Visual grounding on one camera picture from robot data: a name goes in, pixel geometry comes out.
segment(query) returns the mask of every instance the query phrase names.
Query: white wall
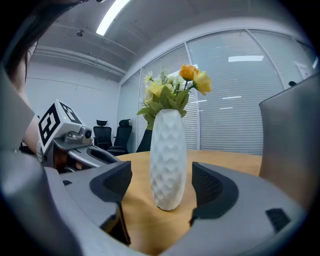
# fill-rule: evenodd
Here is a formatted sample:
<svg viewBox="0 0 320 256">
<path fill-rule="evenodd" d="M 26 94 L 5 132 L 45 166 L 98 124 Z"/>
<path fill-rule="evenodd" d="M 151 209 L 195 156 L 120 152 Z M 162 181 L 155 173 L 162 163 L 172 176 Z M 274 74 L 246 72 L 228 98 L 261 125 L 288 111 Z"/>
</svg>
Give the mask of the white wall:
<svg viewBox="0 0 320 256">
<path fill-rule="evenodd" d="M 229 29 L 259 29 L 287 34 L 308 42 L 300 25 L 284 7 L 272 1 L 257 3 L 242 9 L 216 9 L 173 24 L 142 47 L 119 84 L 122 85 L 150 60 L 170 48 L 209 33 Z"/>
<path fill-rule="evenodd" d="M 108 120 L 112 140 L 116 136 L 119 84 L 109 80 L 101 69 L 35 55 L 27 73 L 26 93 L 33 111 L 40 117 L 59 99 L 72 107 L 91 129 L 97 125 L 96 120 Z"/>
</svg>

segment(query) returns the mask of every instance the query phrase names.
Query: white cube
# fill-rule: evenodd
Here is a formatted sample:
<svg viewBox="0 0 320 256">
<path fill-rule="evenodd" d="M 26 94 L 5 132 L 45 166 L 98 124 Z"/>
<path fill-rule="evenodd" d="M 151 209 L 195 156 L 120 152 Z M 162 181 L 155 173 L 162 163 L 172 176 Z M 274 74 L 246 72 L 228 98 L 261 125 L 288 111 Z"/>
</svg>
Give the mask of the white cube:
<svg viewBox="0 0 320 256">
<path fill-rule="evenodd" d="M 38 124 L 38 134 L 42 151 L 45 154 L 54 138 L 63 137 L 70 131 L 78 133 L 86 126 L 74 110 L 56 99 Z"/>
</svg>

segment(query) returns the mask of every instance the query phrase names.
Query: chair backrest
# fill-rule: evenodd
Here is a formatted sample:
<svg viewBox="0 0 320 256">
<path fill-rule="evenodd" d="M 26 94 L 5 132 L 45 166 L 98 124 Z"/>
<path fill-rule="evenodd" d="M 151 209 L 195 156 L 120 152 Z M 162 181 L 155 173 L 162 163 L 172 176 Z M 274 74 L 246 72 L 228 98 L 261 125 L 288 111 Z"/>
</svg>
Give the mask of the chair backrest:
<svg viewBox="0 0 320 256">
<path fill-rule="evenodd" d="M 129 125 L 129 120 L 121 120 L 119 122 L 119 127 L 116 130 L 116 137 L 114 141 L 115 146 L 122 146 L 127 148 L 127 143 L 132 131 L 132 126 Z"/>
<path fill-rule="evenodd" d="M 152 138 L 152 130 L 146 129 L 143 134 L 143 138 L 140 142 L 140 145 L 139 145 L 138 149 L 136 150 L 136 152 L 138 153 L 138 152 L 150 151 L 151 138 Z"/>
<path fill-rule="evenodd" d="M 305 208 L 320 178 L 320 74 L 260 103 L 263 156 L 260 176 Z"/>
<path fill-rule="evenodd" d="M 95 126 L 93 127 L 94 136 L 98 137 L 98 142 L 111 143 L 111 127 Z"/>
</svg>

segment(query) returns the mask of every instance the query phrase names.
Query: ceiling light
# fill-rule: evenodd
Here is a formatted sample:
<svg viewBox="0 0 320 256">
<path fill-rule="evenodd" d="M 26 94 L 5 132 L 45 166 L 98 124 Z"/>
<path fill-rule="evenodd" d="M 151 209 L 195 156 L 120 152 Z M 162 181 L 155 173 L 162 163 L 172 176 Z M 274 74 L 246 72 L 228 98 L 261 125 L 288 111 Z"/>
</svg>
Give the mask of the ceiling light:
<svg viewBox="0 0 320 256">
<path fill-rule="evenodd" d="M 235 99 L 235 98 L 241 98 L 242 96 L 232 96 L 232 97 L 224 97 L 222 98 L 223 100 L 226 100 L 226 99 Z"/>
<path fill-rule="evenodd" d="M 263 55 L 232 56 L 229 62 L 261 62 L 263 59 Z"/>
<path fill-rule="evenodd" d="M 112 21 L 128 2 L 129 0 L 115 0 L 113 5 L 110 7 L 110 9 L 106 12 L 105 16 L 103 17 L 98 29 L 96 30 L 96 33 L 101 36 L 104 36 Z"/>
</svg>

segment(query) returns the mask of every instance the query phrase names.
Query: orange rose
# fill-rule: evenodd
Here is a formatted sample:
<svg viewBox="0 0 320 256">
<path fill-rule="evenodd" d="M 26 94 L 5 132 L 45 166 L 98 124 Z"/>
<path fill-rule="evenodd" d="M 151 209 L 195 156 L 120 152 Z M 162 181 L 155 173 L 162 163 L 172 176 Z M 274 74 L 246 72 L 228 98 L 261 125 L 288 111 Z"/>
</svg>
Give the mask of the orange rose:
<svg viewBox="0 0 320 256">
<path fill-rule="evenodd" d="M 199 70 L 192 65 L 182 65 L 179 75 L 188 81 L 192 81 L 194 79 L 194 73 L 199 74 Z"/>
</svg>

